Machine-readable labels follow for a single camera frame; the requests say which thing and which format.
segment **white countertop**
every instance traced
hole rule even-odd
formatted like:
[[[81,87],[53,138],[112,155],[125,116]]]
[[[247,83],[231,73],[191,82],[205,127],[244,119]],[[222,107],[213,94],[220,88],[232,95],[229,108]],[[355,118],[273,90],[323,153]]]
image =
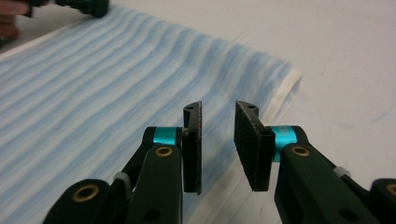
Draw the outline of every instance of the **white countertop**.
[[[113,2],[291,61],[303,78],[271,124],[302,126],[314,147],[367,189],[396,177],[395,1]],[[84,17],[37,9],[33,19],[20,18],[21,38],[0,52]]]

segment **striped towel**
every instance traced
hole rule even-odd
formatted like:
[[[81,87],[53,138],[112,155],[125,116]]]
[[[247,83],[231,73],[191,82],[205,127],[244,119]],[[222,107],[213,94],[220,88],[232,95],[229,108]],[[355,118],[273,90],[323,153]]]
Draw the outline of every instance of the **striped towel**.
[[[203,194],[186,195],[188,223],[227,170],[242,170],[233,144],[235,100],[259,106],[262,120],[271,120],[299,77],[266,53],[117,6],[101,20],[5,55],[0,223],[41,223],[72,184],[111,183],[148,126],[182,126],[183,106],[202,101]]]

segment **white table surface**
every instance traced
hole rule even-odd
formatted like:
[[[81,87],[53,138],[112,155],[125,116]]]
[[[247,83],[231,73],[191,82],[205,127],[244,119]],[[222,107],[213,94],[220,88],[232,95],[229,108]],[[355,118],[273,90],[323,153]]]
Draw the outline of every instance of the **white table surface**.
[[[303,78],[271,125],[302,126],[366,189],[396,177],[396,1],[113,2],[291,61]],[[33,19],[19,19],[20,39],[0,53],[84,17],[65,7],[36,9]]]

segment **blue striped cloth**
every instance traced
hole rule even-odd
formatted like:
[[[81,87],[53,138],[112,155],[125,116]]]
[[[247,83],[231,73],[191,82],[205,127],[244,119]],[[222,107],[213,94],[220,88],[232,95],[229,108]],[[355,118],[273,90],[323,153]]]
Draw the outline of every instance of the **blue striped cloth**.
[[[188,221],[236,158],[235,100],[270,119],[298,77],[266,53],[122,7],[63,29],[0,61],[0,223],[41,223],[72,184],[111,182],[148,126],[182,126],[183,106],[202,101],[204,193],[185,197]]]

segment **teal band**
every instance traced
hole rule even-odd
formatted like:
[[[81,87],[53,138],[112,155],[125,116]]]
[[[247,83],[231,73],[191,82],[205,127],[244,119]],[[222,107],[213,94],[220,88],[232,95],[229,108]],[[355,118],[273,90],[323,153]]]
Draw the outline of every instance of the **teal band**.
[[[154,144],[175,146],[176,145],[177,128],[157,127],[154,133]]]
[[[297,136],[290,126],[271,126],[272,131],[275,133],[276,154],[274,161],[280,161],[280,151],[285,145],[297,143]]]

